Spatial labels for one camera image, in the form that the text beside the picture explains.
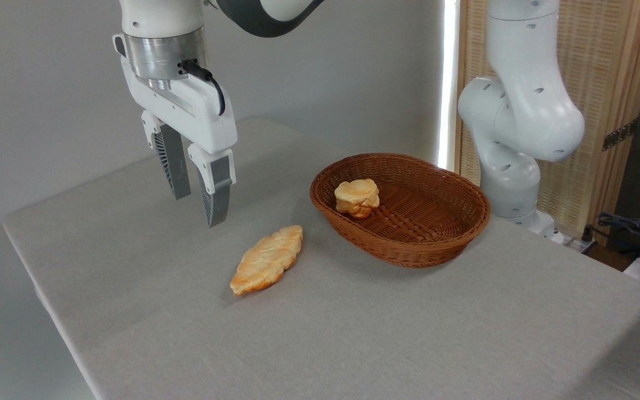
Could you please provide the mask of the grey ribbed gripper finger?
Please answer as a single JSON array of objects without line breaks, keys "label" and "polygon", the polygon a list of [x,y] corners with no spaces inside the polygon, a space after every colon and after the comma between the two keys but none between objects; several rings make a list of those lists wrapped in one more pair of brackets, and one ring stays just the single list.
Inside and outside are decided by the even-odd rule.
[{"label": "grey ribbed gripper finger", "polygon": [[188,154],[196,165],[204,210],[211,228],[223,223],[228,215],[231,185],[237,181],[233,151],[227,149],[218,154],[210,154],[193,143],[188,147]]},{"label": "grey ribbed gripper finger", "polygon": [[171,193],[176,200],[191,194],[181,135],[149,111],[142,112],[142,123],[149,147],[162,162]]}]

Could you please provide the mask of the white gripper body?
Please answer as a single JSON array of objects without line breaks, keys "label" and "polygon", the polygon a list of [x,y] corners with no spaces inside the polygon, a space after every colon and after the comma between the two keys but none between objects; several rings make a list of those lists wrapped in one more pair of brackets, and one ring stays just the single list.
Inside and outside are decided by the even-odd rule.
[{"label": "white gripper body", "polygon": [[188,73],[207,73],[202,34],[168,38],[113,36],[115,50],[132,98],[145,111],[210,154],[231,148],[238,140],[228,94],[215,81]]}]

